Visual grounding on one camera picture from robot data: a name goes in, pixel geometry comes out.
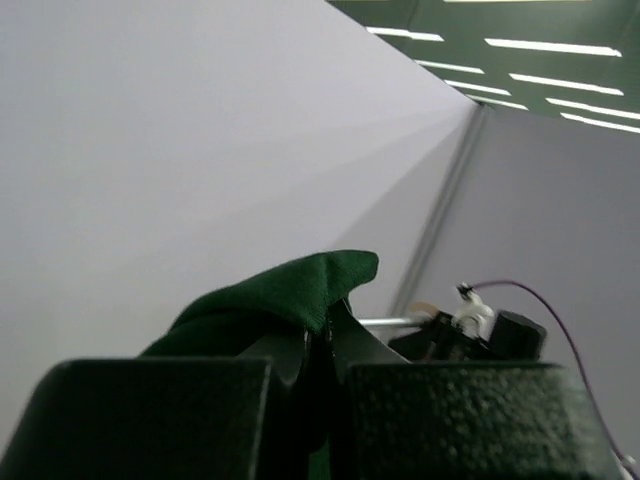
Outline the green and white t shirt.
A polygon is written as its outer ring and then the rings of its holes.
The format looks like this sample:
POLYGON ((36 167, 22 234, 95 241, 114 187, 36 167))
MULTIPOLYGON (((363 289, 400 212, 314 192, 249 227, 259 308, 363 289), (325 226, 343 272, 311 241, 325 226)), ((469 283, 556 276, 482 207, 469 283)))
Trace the green and white t shirt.
POLYGON ((235 357, 256 340, 293 327, 325 338, 351 312, 349 295, 373 281, 379 256, 368 250, 314 253, 197 298, 143 357, 235 357))

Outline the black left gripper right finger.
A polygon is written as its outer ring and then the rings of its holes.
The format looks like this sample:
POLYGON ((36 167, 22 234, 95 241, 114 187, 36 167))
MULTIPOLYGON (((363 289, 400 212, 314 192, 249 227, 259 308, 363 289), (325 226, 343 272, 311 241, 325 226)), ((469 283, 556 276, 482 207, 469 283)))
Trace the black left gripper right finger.
POLYGON ((618 479, 585 387, 537 362, 408 363, 344 302, 328 315, 335 479, 618 479))

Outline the beige wooden hanger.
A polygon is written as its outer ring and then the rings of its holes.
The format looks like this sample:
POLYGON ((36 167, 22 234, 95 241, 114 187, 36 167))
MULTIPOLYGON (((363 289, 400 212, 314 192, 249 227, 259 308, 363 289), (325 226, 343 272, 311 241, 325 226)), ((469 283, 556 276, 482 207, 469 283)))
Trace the beige wooden hanger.
POLYGON ((424 302, 424 301, 414 303, 411 306, 410 310, 412 313, 415 313, 416 315, 426 316, 426 317, 435 317, 440 312, 440 309, 436 305, 429 302, 424 302))

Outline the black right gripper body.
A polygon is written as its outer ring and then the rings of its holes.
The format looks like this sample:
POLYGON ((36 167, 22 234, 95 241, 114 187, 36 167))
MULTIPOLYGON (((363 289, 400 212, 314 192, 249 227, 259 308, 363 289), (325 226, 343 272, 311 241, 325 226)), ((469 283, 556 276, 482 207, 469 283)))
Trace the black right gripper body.
POLYGON ((482 338, 471 338, 451 322, 452 316, 438 313, 417 331, 392 338, 387 345, 413 363, 424 361, 492 361, 495 354, 482 338))

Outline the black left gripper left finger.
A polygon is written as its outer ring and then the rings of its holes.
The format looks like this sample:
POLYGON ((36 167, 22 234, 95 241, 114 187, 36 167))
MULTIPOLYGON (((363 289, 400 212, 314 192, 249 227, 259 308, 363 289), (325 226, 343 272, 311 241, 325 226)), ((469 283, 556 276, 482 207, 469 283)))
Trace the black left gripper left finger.
POLYGON ((39 381, 5 479, 302 479, 305 333, 235 357, 76 359, 39 381))

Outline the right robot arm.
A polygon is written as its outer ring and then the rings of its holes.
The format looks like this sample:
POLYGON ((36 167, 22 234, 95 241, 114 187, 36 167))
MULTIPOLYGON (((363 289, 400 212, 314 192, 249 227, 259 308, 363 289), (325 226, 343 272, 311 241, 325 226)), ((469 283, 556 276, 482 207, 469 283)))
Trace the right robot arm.
POLYGON ((388 346, 410 362, 538 361, 547 331, 529 318, 500 310, 489 339, 468 336, 452 316, 438 313, 418 331, 393 338, 388 346))

